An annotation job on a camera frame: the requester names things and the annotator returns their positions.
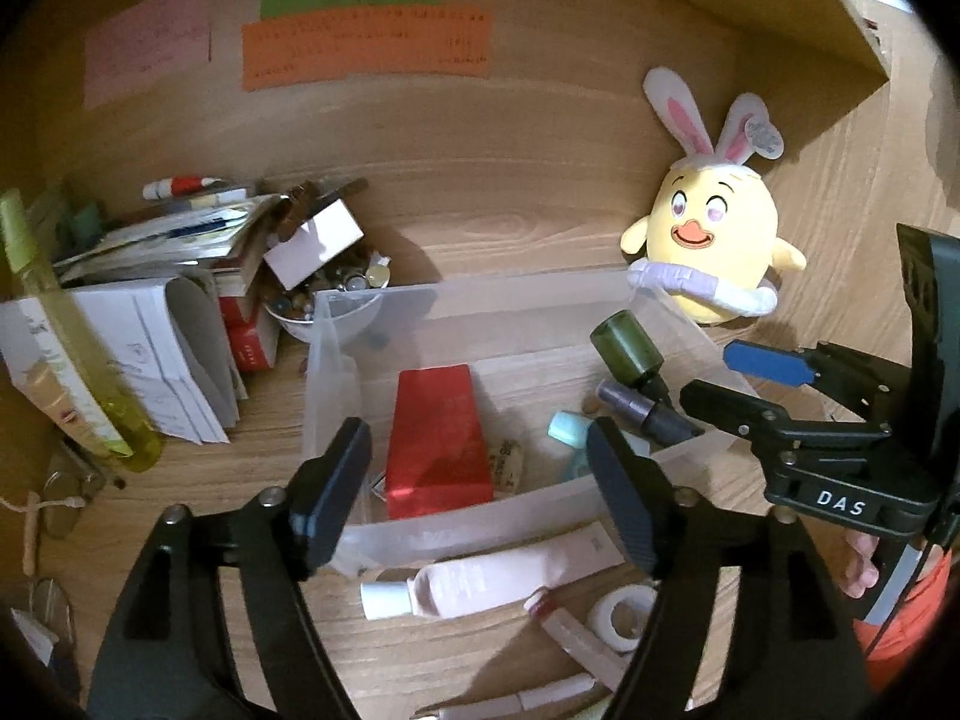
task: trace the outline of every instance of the white string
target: white string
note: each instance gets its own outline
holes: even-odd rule
[[[86,501],[83,500],[80,495],[71,495],[69,498],[64,498],[64,500],[61,501],[42,501],[32,506],[15,506],[6,498],[0,497],[0,504],[5,506],[11,512],[17,512],[18,514],[30,514],[30,512],[39,511],[40,509],[45,509],[48,506],[67,506],[70,509],[83,509],[83,507],[86,506]]]

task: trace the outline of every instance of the plush toy tag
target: plush toy tag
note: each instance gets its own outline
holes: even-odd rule
[[[766,159],[779,159],[784,156],[784,138],[768,119],[752,116],[743,125],[743,134],[752,149]]]

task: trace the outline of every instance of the finger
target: finger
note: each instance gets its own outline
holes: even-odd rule
[[[850,581],[859,581],[866,567],[867,559],[862,555],[850,555],[850,561],[844,568],[843,575]]]
[[[880,580],[880,570],[867,560],[860,573],[860,583],[864,587],[873,587]]]
[[[866,589],[859,581],[850,581],[850,580],[840,580],[837,583],[837,586],[840,587],[840,590],[850,596],[851,598],[861,598],[866,592]]]
[[[880,539],[876,536],[871,536],[870,533],[861,533],[860,531],[846,531],[844,538],[846,542],[853,547],[854,552],[864,557],[870,557],[874,552],[877,552],[877,543],[880,542]]]
[[[854,555],[844,570],[844,579],[855,581],[864,587],[873,587],[880,579],[880,571],[862,555]]]

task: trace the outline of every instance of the small label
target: small label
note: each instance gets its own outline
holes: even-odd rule
[[[520,487],[523,469],[523,447],[512,439],[487,444],[487,463],[493,477],[493,497],[509,498]]]
[[[752,116],[743,125],[743,134],[751,148],[766,159],[779,159],[784,156],[784,137],[770,124],[769,119]]]
[[[864,500],[861,494],[856,490],[824,490],[819,485],[804,484],[800,486],[796,500],[837,518],[873,522],[880,506],[875,501]]]

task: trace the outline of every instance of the clear plastic storage box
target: clear plastic storage box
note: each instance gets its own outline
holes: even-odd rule
[[[600,322],[630,308],[664,356],[675,397],[694,378],[750,392],[714,343],[665,293],[634,290],[622,269],[468,278],[380,293],[323,293],[312,327],[304,459],[325,451],[341,422],[359,415],[373,432],[368,483],[385,469],[397,376],[410,368],[469,364],[484,438],[518,440],[520,493],[429,517],[388,520],[361,491],[333,565],[347,574],[491,549],[568,530],[606,511],[592,476],[563,481],[574,450],[551,439],[557,410],[579,412],[608,376],[589,341]],[[655,452],[661,464],[709,459],[733,438],[707,428]]]

